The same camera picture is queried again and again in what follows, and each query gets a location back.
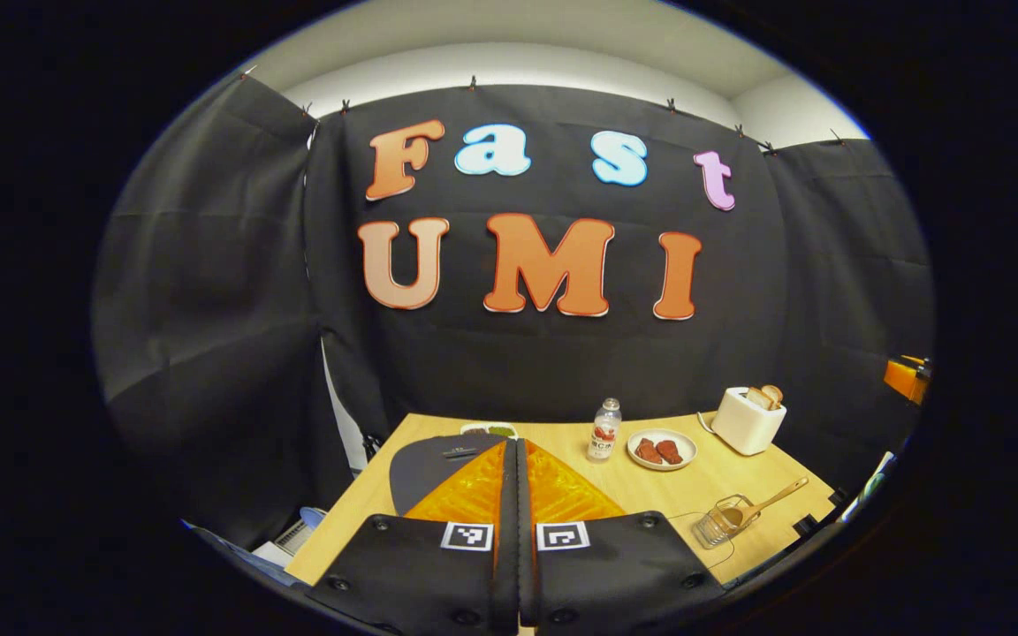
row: orange letter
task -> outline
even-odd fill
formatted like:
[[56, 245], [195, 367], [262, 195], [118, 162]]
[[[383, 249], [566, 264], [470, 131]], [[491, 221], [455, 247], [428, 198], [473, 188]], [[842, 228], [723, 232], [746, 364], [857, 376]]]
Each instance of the orange letter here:
[[380, 304], [392, 309], [418, 309], [438, 293], [439, 248], [442, 234], [450, 230], [445, 218], [416, 218], [407, 230], [418, 238], [418, 274], [411, 285], [396, 285], [392, 278], [392, 238], [399, 226], [391, 221], [376, 221], [359, 226], [359, 240], [364, 243], [364, 283], [367, 293]]
[[498, 237], [498, 265], [493, 274], [493, 292], [484, 305], [490, 311], [513, 313], [524, 309], [525, 297], [517, 293], [517, 276], [539, 311], [548, 309], [560, 282], [568, 278], [565, 295], [557, 309], [568, 315], [603, 315], [603, 262], [607, 243], [615, 235], [611, 223], [581, 218], [572, 223], [557, 250], [549, 251], [536, 221], [526, 214], [496, 214], [486, 228]]
[[367, 185], [367, 200], [379, 201], [413, 188], [415, 177], [408, 176], [403, 164], [409, 163], [413, 170], [423, 169], [430, 157], [427, 139], [441, 139], [445, 133], [442, 122], [433, 119], [373, 137], [369, 144], [376, 149], [376, 180]]
[[654, 303], [654, 314], [663, 321], [686, 321], [693, 317], [690, 287], [693, 259], [701, 251], [701, 241], [681, 232], [663, 232], [659, 245], [667, 250], [667, 276], [662, 282], [662, 298]]

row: ceiling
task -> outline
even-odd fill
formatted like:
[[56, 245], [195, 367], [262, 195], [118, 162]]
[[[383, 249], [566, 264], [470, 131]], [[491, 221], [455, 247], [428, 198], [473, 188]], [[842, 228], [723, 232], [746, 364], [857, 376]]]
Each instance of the ceiling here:
[[413, 49], [521, 42], [581, 49], [683, 77], [728, 100], [791, 70], [719, 25], [655, 0], [367, 0], [251, 58], [275, 91]]

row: wooden spoon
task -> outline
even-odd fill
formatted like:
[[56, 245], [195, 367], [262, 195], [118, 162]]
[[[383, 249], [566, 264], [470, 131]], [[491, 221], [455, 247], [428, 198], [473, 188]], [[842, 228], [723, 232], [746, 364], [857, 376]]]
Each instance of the wooden spoon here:
[[805, 483], [807, 483], [807, 478], [800, 478], [799, 480], [796, 480], [795, 483], [792, 483], [792, 485], [785, 487], [784, 490], [774, 495], [772, 499], [764, 504], [749, 506], [747, 508], [725, 508], [725, 510], [720, 512], [722, 512], [722, 515], [725, 516], [725, 520], [728, 523], [732, 524], [732, 526], [740, 528], [746, 524], [748, 520], [754, 517], [757, 512], [762, 511], [764, 508], [772, 506], [772, 504], [780, 502], [781, 499], [784, 499], [788, 495], [792, 495], [796, 490], [799, 490], [800, 486], [803, 486]]

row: small bowl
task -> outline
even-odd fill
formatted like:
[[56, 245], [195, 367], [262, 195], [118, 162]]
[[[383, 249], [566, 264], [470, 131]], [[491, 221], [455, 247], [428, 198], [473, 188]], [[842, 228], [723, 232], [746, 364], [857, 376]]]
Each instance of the small bowl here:
[[[662, 464], [655, 464], [654, 462], [646, 462], [645, 459], [639, 458], [638, 455], [634, 454], [635, 448], [639, 447], [639, 442], [642, 439], [649, 439], [658, 445], [664, 440], [672, 440], [674, 444], [678, 445], [678, 455], [682, 458], [681, 462], [678, 464], [667, 463], [663, 459]], [[631, 438], [626, 439], [626, 454], [634, 459], [634, 463], [639, 466], [644, 466], [651, 468], [652, 471], [676, 471], [679, 468], [684, 468], [692, 462], [696, 456], [698, 456], [698, 445], [693, 443], [693, 440], [686, 438], [686, 436], [680, 433], [679, 431], [672, 431], [670, 429], [646, 429], [643, 431], [635, 431], [631, 433]]]
[[480, 430], [480, 431], [484, 431], [485, 433], [497, 435], [497, 433], [490, 433], [490, 426], [504, 426], [504, 427], [506, 427], [506, 429], [512, 430], [512, 435], [510, 435], [510, 436], [504, 436], [504, 435], [502, 435], [502, 436], [498, 436], [498, 438], [505, 438], [505, 439], [517, 439], [517, 438], [519, 438], [519, 436], [517, 435], [516, 427], [513, 427], [512, 424], [507, 423], [507, 422], [475, 422], [475, 423], [472, 423], [472, 424], [463, 424], [463, 425], [461, 425], [460, 431], [461, 431], [461, 433], [465, 433], [465, 431]]

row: wooden table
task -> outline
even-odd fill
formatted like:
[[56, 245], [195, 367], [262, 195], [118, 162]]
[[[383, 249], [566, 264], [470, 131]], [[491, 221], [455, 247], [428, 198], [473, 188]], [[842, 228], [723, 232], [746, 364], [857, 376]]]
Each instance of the wooden table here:
[[[712, 423], [716, 411], [703, 413]], [[436, 418], [411, 414], [384, 443], [367, 467], [352, 480], [351, 486], [332, 507], [324, 522], [317, 527], [305, 544], [300, 546], [285, 571], [314, 585], [328, 566], [343, 551], [344, 545], [373, 514], [393, 515], [392, 487], [388, 470], [399, 448], [420, 439], [458, 435], [461, 424], [473, 419]], [[702, 429], [696, 415], [678, 418], [635, 419], [625, 421], [619, 429], [619, 443], [611, 458], [602, 464], [588, 462], [586, 443], [591, 436], [591, 423], [518, 423], [512, 422], [522, 439], [545, 448], [567, 463], [611, 497], [627, 514], [659, 511], [671, 519], [679, 535], [710, 568], [722, 583], [750, 571], [776, 553], [788, 547], [799, 535], [792, 524], [811, 514], [824, 519], [834, 505], [829, 502], [832, 487], [775, 445], [747, 458]], [[673, 472], [652, 471], [638, 466], [626, 454], [626, 439], [639, 430], [666, 427], [689, 436], [698, 447], [691, 464]], [[710, 511], [719, 499], [735, 494], [746, 496], [759, 504], [800, 476], [808, 482], [780, 503], [769, 507], [750, 527], [712, 551], [701, 547], [691, 527]]]

